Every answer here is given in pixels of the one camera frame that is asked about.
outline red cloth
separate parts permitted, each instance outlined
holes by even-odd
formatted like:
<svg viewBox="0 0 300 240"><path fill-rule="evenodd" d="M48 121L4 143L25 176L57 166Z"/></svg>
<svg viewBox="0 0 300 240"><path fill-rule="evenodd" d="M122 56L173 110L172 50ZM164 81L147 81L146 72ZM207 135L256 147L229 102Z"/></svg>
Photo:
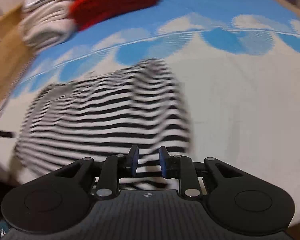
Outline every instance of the red cloth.
<svg viewBox="0 0 300 240"><path fill-rule="evenodd" d="M84 30L98 22L126 12L154 5L157 0L75 0L70 7L71 16Z"/></svg>

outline wooden surface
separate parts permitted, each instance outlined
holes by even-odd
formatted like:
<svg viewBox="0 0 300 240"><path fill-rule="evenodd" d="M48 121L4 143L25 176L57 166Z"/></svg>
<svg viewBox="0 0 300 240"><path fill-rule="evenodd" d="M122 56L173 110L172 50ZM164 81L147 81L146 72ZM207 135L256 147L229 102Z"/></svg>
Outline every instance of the wooden surface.
<svg viewBox="0 0 300 240"><path fill-rule="evenodd" d="M20 6L0 18L0 102L33 53L21 40L17 24Z"/></svg>

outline white towel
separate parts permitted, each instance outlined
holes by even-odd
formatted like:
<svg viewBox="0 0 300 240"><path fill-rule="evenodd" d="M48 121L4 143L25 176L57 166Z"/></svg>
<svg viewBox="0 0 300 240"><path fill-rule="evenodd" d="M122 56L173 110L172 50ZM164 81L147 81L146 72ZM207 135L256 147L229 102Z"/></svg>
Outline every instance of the white towel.
<svg viewBox="0 0 300 240"><path fill-rule="evenodd" d="M53 1L34 10L19 24L22 40L37 52L66 41L76 28L74 20L67 18L71 4Z"/></svg>

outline blue cloud pattern fabric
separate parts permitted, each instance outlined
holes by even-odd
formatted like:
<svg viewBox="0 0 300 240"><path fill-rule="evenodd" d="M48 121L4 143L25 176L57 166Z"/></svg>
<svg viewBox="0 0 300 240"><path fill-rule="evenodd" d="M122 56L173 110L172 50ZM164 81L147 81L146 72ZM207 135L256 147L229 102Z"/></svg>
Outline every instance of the blue cloud pattern fabric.
<svg viewBox="0 0 300 240"><path fill-rule="evenodd" d="M231 54L263 56L281 40L300 53L300 20L273 0L160 0L76 33L43 51L13 97L49 82L76 80L103 62L124 66L173 57L199 37Z"/></svg>

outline logo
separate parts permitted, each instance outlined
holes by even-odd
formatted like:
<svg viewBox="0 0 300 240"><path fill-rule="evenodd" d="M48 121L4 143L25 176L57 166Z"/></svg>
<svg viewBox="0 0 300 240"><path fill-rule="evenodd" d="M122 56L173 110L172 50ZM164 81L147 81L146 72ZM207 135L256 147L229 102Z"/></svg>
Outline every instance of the logo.
<svg viewBox="0 0 300 240"><path fill-rule="evenodd" d="M150 197L152 197L152 196L153 196L153 194L152 194L152 193L150 193L150 192L147 192L146 194L144 194L144 196L145 196L145 197L147 197L147 198L150 198Z"/></svg>

